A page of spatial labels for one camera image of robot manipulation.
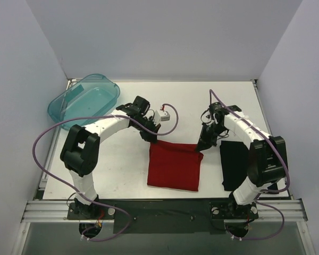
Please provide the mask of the red t shirt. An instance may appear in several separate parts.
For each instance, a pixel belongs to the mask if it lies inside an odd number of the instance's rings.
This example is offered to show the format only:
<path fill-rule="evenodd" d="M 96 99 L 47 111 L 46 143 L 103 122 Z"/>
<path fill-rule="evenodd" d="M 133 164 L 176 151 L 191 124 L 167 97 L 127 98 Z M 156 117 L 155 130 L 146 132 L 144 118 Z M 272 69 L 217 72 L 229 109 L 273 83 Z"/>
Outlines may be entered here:
<path fill-rule="evenodd" d="M 158 141 L 149 148 L 147 185 L 197 192 L 204 155 L 195 144 Z"/>

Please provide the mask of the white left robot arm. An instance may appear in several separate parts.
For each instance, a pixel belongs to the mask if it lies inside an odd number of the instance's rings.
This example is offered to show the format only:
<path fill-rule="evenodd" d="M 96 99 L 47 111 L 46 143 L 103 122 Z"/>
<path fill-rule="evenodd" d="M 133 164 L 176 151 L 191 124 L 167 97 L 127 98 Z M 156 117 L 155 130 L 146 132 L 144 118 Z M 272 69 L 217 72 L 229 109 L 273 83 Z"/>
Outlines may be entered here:
<path fill-rule="evenodd" d="M 156 142 L 161 120 L 169 115 L 156 110 L 147 117 L 150 103 L 137 96 L 132 103 L 118 106 L 101 120 L 85 126 L 73 125 L 68 132 L 60 159 L 69 170 L 73 185 L 79 190 L 74 198 L 74 210 L 87 219 L 97 216 L 99 197 L 94 188 L 93 170 L 98 163 L 100 144 L 115 133 L 134 127 L 143 140 Z"/>

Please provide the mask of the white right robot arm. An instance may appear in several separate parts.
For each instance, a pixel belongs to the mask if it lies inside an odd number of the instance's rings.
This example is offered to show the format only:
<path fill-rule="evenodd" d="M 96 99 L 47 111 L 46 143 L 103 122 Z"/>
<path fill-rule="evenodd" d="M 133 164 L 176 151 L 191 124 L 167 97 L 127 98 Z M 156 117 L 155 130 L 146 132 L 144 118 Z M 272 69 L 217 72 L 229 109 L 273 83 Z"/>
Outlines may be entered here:
<path fill-rule="evenodd" d="M 275 193 L 269 189 L 272 184 L 289 179 L 286 143 L 282 137 L 274 137 L 258 128 L 236 105 L 223 106 L 215 102 L 206 112 L 209 121 L 202 124 L 196 151 L 215 147 L 218 138 L 229 132 L 248 149 L 246 177 L 231 191 L 225 206 L 230 217 L 241 218 L 262 193 Z"/>

